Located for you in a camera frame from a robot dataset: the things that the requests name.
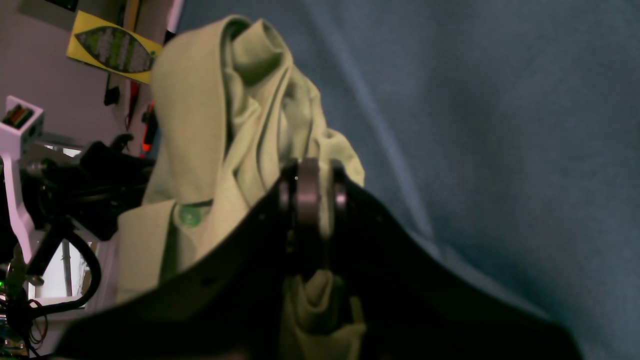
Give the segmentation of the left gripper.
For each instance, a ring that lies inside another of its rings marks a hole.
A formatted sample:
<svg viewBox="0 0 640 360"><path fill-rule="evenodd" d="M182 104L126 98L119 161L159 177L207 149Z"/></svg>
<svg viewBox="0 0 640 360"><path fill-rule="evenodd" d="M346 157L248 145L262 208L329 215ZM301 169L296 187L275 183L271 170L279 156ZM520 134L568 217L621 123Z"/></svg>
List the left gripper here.
<svg viewBox="0 0 640 360"><path fill-rule="evenodd" d="M130 134L97 141L71 160L55 160L40 145L44 110L9 95L1 116L1 162L7 218L22 251L27 277L43 276L59 244L79 226L108 241L121 214L139 207L154 160L124 152Z"/></svg>

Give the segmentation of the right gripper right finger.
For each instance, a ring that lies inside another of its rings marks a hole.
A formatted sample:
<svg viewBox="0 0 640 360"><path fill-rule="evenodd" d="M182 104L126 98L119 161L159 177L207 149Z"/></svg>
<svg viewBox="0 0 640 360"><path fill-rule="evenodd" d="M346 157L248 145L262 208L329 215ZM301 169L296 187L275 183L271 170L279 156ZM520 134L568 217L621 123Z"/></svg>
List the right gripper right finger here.
<svg viewBox="0 0 640 360"><path fill-rule="evenodd" d="M330 163L330 267L361 303L362 360L580 360L571 335L487 294L428 255Z"/></svg>

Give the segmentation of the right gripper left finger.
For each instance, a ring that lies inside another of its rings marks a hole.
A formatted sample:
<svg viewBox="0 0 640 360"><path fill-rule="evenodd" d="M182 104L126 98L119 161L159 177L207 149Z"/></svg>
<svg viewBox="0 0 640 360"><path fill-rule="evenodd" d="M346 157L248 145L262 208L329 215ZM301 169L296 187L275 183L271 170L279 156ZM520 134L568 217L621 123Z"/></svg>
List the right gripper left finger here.
<svg viewBox="0 0 640 360"><path fill-rule="evenodd" d="M321 265L319 164L292 161L231 234L197 264L127 303L75 322L71 360L275 360L287 276Z"/></svg>

